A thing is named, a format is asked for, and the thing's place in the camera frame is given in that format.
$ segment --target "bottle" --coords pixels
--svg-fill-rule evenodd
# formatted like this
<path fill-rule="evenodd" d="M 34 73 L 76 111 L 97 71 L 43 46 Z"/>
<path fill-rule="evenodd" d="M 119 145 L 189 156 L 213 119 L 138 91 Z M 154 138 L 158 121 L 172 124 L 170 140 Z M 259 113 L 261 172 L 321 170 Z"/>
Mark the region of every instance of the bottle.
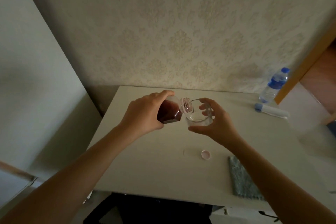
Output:
<path fill-rule="evenodd" d="M 157 112 L 157 120 L 163 124 L 180 121 L 182 114 L 193 110 L 193 105 L 189 98 L 178 99 L 176 96 L 169 96 L 162 102 Z"/>
<path fill-rule="evenodd" d="M 275 96 L 278 94 L 278 91 L 288 80 L 289 71 L 289 68 L 283 67 L 279 72 L 273 75 L 267 87 L 262 91 L 259 96 L 260 102 L 266 104 L 275 98 Z"/>

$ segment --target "blue cap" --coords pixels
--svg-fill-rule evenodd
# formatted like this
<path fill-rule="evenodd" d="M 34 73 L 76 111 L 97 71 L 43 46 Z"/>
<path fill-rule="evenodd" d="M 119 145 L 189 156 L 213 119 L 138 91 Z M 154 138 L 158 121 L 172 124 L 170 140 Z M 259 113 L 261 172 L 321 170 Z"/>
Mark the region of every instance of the blue cap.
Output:
<path fill-rule="evenodd" d="M 289 73 L 289 71 L 290 71 L 290 69 L 287 68 L 287 67 L 283 67 L 283 68 L 281 69 L 281 72 L 283 72 L 283 73 Z"/>
<path fill-rule="evenodd" d="M 263 104 L 261 103 L 255 103 L 254 109 L 258 112 L 261 112 L 261 109 L 263 108 Z"/>

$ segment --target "forearm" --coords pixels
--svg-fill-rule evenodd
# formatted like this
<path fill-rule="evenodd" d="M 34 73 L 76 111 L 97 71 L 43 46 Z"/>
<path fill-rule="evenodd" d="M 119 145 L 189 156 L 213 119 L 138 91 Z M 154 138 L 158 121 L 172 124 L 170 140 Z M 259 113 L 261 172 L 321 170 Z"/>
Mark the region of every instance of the forearm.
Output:
<path fill-rule="evenodd" d="M 130 131 L 114 128 L 44 182 L 0 223 L 69 223 L 113 159 L 133 140 Z"/>
<path fill-rule="evenodd" d="M 240 160 L 282 223 L 336 223 L 336 215 L 237 136 L 228 149 Z"/>

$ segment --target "patterned wallpaper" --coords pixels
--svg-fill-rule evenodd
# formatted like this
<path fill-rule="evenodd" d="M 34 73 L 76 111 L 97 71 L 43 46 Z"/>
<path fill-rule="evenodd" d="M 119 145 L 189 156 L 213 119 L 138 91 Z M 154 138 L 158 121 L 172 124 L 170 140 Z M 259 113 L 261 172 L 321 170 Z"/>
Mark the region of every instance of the patterned wallpaper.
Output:
<path fill-rule="evenodd" d="M 336 0 L 34 0 L 89 94 L 117 85 L 258 93 L 294 67 Z"/>

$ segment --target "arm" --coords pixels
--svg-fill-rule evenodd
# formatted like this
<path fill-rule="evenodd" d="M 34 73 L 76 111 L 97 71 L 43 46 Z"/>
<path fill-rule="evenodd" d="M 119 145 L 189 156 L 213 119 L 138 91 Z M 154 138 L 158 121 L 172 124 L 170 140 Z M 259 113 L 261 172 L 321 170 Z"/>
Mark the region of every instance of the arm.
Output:
<path fill-rule="evenodd" d="M 288 179 L 242 139 L 230 116 L 212 99 L 215 119 L 209 126 L 192 126 L 190 131 L 207 135 L 231 151 L 245 167 L 282 223 L 336 223 L 336 215 Z"/>
<path fill-rule="evenodd" d="M 114 158 L 138 137 L 163 128 L 158 110 L 172 95 L 173 91 L 164 90 L 132 101 L 117 127 L 33 191 L 0 223 L 69 223 Z"/>

